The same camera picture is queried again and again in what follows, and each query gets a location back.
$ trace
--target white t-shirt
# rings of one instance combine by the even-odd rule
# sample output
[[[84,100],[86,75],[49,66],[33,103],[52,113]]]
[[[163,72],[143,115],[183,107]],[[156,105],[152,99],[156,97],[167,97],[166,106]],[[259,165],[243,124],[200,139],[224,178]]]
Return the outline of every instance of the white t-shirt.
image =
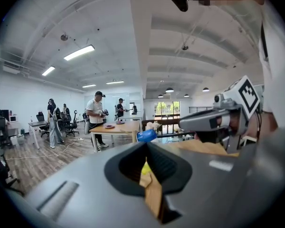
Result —
[[[272,112],[279,127],[285,127],[285,24],[273,5],[265,0],[261,6],[268,59],[262,40],[259,56],[264,74],[264,106]]]
[[[101,102],[90,100],[86,105],[86,109],[98,114],[103,111],[103,105]],[[100,124],[104,122],[102,117],[99,117],[99,116],[89,116],[89,117],[90,117],[90,123],[92,124],[98,124],[98,123]]]

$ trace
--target plate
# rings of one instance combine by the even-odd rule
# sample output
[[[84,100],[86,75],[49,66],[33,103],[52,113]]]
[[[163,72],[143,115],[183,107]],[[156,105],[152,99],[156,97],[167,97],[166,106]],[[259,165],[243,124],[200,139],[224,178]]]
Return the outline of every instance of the plate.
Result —
[[[107,125],[104,128],[115,128],[115,126],[114,125]]]

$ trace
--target wooden floor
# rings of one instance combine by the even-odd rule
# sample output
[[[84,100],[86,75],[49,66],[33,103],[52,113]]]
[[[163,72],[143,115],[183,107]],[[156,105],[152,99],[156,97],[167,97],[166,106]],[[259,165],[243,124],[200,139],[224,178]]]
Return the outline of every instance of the wooden floor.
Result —
[[[54,149],[49,146],[49,138],[47,135],[40,137],[40,133],[36,133],[37,140],[40,146],[38,150],[33,144],[33,135],[25,136],[25,144],[14,146],[9,149],[5,147],[5,158],[7,159],[11,174],[14,178],[19,178],[20,183],[15,182],[12,187],[28,193],[38,183],[45,178],[49,177],[56,171],[60,170],[65,165],[71,163],[75,159],[88,154],[94,154],[94,149],[91,143],[91,137],[84,135],[83,130],[78,130],[79,134],[69,135],[64,137],[64,144],[56,144]],[[103,148],[103,151],[122,145],[131,143],[132,138],[130,136],[114,136],[114,145],[111,143],[111,136],[103,135],[104,143],[109,144],[109,147]],[[40,156],[48,156],[55,153],[59,155],[53,155],[49,157],[37,158]],[[23,157],[34,157],[26,159],[18,159]]]

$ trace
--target blue object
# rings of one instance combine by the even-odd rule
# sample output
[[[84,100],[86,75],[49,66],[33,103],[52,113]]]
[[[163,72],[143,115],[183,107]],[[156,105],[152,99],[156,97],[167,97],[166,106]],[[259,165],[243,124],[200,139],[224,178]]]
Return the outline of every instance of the blue object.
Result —
[[[139,142],[151,142],[153,139],[157,138],[157,134],[154,129],[149,129],[137,134],[137,141]]]

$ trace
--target gray device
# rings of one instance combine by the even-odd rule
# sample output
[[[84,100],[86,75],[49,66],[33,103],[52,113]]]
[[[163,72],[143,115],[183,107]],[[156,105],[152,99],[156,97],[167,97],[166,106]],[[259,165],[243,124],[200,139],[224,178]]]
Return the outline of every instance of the gray device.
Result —
[[[217,137],[210,142],[220,142],[228,153],[237,152],[240,137],[247,131],[249,119],[259,103],[259,96],[251,81],[247,76],[243,76],[223,93],[214,96],[213,109],[181,118],[180,128],[186,131],[215,132]],[[232,114],[238,116],[236,131],[229,126]]]
[[[146,156],[162,185],[164,224],[145,204],[137,181]],[[8,194],[35,227],[233,228],[262,215],[284,188],[285,129],[278,129],[238,158],[131,143],[75,160],[25,200]]]

